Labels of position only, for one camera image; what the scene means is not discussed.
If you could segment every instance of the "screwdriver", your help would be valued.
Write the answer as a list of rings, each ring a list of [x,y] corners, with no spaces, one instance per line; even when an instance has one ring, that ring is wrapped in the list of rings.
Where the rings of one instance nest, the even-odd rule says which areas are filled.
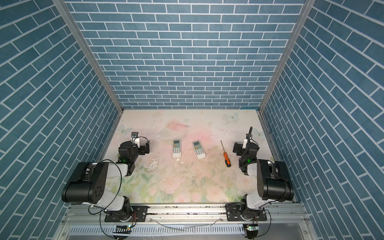
[[[223,151],[224,151],[225,164],[227,165],[227,167],[230,167],[231,162],[229,161],[228,154],[224,150],[223,142],[222,141],[220,141],[220,142],[221,142],[221,146],[223,147]]]

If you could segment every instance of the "white cable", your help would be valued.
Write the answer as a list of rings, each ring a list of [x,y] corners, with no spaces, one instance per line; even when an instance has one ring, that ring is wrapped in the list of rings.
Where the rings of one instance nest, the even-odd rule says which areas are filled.
[[[184,229],[178,229],[178,228],[174,228],[174,227],[165,226],[165,225],[159,223],[158,221],[156,221],[156,220],[154,220],[154,219],[152,219],[152,218],[150,218],[150,219],[151,219],[152,221],[154,221],[155,223],[157,223],[157,224],[163,226],[163,227],[166,227],[166,228],[169,228],[169,229],[173,229],[173,230],[177,230],[177,231],[181,231],[181,232],[185,232],[184,229],[188,229],[188,228],[193,228],[193,227],[204,227],[204,226],[212,226],[213,224],[217,223],[217,222],[221,219],[221,217],[220,217],[219,219],[217,219],[214,223],[200,224],[200,225],[193,225],[193,226],[189,226],[189,227],[184,227]]]
[[[166,228],[169,228],[169,229],[173,229],[173,230],[177,230],[177,231],[182,231],[182,232],[185,232],[185,230],[184,230],[184,229],[178,229],[178,228],[174,228],[174,227],[165,226],[165,225],[163,225],[163,224],[159,223],[158,221],[156,221],[156,220],[154,220],[154,219],[152,219],[152,218],[150,218],[150,219],[151,219],[152,221],[154,221],[155,223],[157,223],[157,224],[159,224],[159,225],[163,226],[163,227],[166,227]]]
[[[217,223],[217,221],[219,221],[221,219],[221,217],[219,218],[219,219],[217,219],[214,223],[212,223],[212,224],[203,224],[203,225],[193,225],[193,226],[189,226],[189,227],[185,227],[185,229],[187,229],[187,228],[192,228],[192,227],[204,227],[204,226],[212,226],[213,224],[215,224],[215,223]]]

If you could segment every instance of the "blue tile wallpaper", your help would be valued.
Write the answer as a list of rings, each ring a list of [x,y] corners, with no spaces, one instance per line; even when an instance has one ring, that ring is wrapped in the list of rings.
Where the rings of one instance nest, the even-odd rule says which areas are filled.
[[[124,108],[257,108],[304,0],[66,3]]]
[[[264,112],[319,239],[384,239],[383,16],[317,0]]]
[[[50,239],[117,110],[51,0],[0,1],[0,239]]]

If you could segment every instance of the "black cable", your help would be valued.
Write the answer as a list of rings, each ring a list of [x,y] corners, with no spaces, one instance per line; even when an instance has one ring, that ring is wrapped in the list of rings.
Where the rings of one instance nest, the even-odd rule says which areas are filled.
[[[226,206],[238,206],[238,204],[235,204],[235,203],[233,203],[233,204],[225,204],[224,207],[226,207]]]
[[[259,146],[259,144],[255,141],[255,140],[253,140],[253,139],[251,139],[254,143],[256,143],[257,144],[257,146]]]
[[[249,128],[249,132],[248,132],[248,136],[247,136],[247,147],[246,147],[246,151],[245,151],[245,153],[240,157],[240,159],[239,159],[239,168],[242,168],[242,166],[243,166],[243,163],[245,163],[244,161],[243,161],[243,158],[244,158],[244,156],[248,156],[248,158],[249,158],[249,148],[250,148],[250,143],[251,143],[251,133],[252,133],[252,127],[250,127]]]
[[[111,163],[115,164],[115,166],[118,168],[118,170],[119,170],[119,172],[120,172],[120,186],[119,186],[119,189],[118,189],[118,191],[117,191],[115,197],[112,199],[112,201],[111,201],[105,208],[103,208],[103,209],[99,212],[99,213],[100,213],[100,215],[99,215],[99,224],[100,224],[101,231],[104,233],[104,235],[106,235],[107,237],[110,237],[110,238],[112,238],[112,239],[116,239],[116,238],[114,238],[114,237],[111,237],[111,236],[107,235],[107,234],[104,232],[103,227],[101,226],[101,213],[102,213],[104,210],[106,210],[106,209],[109,207],[109,205],[111,205],[111,204],[113,203],[113,201],[115,201],[115,199],[117,198],[117,196],[118,196],[118,194],[119,194],[119,192],[120,192],[120,188],[121,188],[122,174],[121,174],[121,170],[120,170],[120,168],[118,167],[118,165],[117,165],[115,162],[113,162],[113,161],[111,161],[111,160],[109,160],[109,159],[105,159],[105,160],[103,160],[102,162],[104,162],[104,161],[110,161]]]
[[[250,162],[246,162],[245,164],[243,164],[242,166],[239,166],[241,170],[243,170],[246,166],[248,166],[249,164],[252,164],[252,163],[257,163],[257,160],[251,160]]]
[[[259,225],[258,222],[257,222],[256,216],[254,216],[252,224],[255,224],[255,220],[256,220],[256,224]]]
[[[278,170],[280,171],[279,166],[278,166],[275,162],[272,162],[272,163],[273,163],[273,165],[275,166],[275,168],[278,169]]]
[[[135,212],[133,212],[135,214],[135,224],[131,226],[131,228],[133,228],[134,226],[136,226],[136,223],[137,223],[137,215]]]
[[[101,211],[102,211],[102,209],[99,211],[99,212],[96,212],[96,213],[91,213],[91,211],[89,210],[89,208],[91,207],[91,205],[89,205],[88,206],[88,212],[91,214],[91,215],[98,215]]]
[[[142,136],[140,136],[140,137],[142,137]],[[132,141],[132,143],[133,143],[136,139],[138,139],[138,138],[139,138],[139,137],[134,138],[133,141]],[[147,142],[149,141],[146,137],[142,137],[142,138],[145,138],[145,139],[147,140]]]
[[[139,136],[139,137],[142,137],[142,136]],[[138,139],[139,137],[134,138],[133,141],[132,141],[132,143],[134,143],[135,140]],[[145,138],[145,139],[147,140],[147,142],[149,142],[149,140],[148,140],[146,137],[142,137],[142,138]],[[140,148],[140,146],[137,146],[137,149],[139,149],[139,148]],[[139,152],[140,152],[140,153],[145,153],[145,150],[144,150],[144,151],[140,151],[140,150],[139,150]]]
[[[262,236],[264,236],[265,234],[267,234],[267,232],[269,231],[269,228],[271,227],[271,223],[272,223],[271,213],[269,212],[269,210],[265,210],[265,211],[268,211],[268,214],[269,214],[269,227],[268,227],[268,229],[267,229],[267,231],[266,231],[265,233],[261,234],[260,236],[256,236],[256,237],[254,237],[253,239],[255,239],[255,238],[257,238],[257,237],[262,237]]]

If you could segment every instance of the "orange screwdriver handle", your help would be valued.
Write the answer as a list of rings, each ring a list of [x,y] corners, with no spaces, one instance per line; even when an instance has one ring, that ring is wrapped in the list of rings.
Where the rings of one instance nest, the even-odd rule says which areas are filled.
[[[225,158],[225,164],[227,165],[227,167],[230,167],[231,162],[229,161],[228,154],[226,152],[224,152],[224,158]]]

